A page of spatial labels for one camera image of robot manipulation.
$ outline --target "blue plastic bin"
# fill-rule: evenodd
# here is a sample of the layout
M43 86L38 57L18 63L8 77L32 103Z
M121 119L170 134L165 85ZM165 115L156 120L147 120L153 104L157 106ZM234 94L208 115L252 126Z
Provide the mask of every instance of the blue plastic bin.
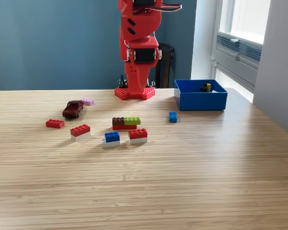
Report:
M211 84L211 92L200 91L206 81ZM174 96L179 110L224 110L227 91L212 79L175 80Z

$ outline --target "red lego brick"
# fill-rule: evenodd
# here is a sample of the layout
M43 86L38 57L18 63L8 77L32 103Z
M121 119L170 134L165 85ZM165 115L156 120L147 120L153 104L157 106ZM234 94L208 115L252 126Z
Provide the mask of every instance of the red lego brick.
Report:
M123 125L125 125L125 118L124 117L114 117L114 118L112 118L112 125L113 126L123 126Z
M114 94L122 100L127 100L129 98L129 92L127 88L116 88Z
M144 93L141 95L142 100L147 100L156 94L156 91L153 87L145 88Z
M127 129L127 130L131 130L131 129L136 129L136 125L129 125L129 126L113 126L113 130L123 130L123 129Z
M46 127L50 128L62 128L64 126L64 121L50 119L46 122Z
M147 131L144 128L136 129L136 130L130 130L128 132L129 139L139 139L139 138L146 138L147 137Z
M80 136L84 133L88 133L91 131L91 128L90 126L84 124L84 125L81 125L79 127L76 127L76 128L72 128L71 129L71 134L74 136L74 137L77 137L77 136Z

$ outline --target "window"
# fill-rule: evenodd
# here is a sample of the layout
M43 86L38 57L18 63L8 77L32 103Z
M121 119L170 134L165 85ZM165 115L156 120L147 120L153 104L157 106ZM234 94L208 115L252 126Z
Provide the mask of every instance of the window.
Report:
M219 31L264 43L271 0L223 0Z
M254 92L269 8L270 0L218 0L212 79L222 70Z
M238 93L240 93L243 97L245 97L249 102L253 103L254 94L251 93L249 90L244 88L239 83L235 82L231 77L226 75L220 70L216 70L216 81L223 87L223 88L233 88Z

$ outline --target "green lego brick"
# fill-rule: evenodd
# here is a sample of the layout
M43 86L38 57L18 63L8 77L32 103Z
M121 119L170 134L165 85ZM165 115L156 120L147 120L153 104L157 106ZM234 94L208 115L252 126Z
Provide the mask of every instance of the green lego brick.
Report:
M125 125L130 126L130 125L140 125L141 124L141 119L139 116L129 116L125 117Z

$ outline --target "brown lego brick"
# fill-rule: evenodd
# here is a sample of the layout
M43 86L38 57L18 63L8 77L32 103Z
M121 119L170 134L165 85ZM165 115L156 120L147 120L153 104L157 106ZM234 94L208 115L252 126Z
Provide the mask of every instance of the brown lego brick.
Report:
M125 125L124 117L114 117L112 118L112 126L123 126Z

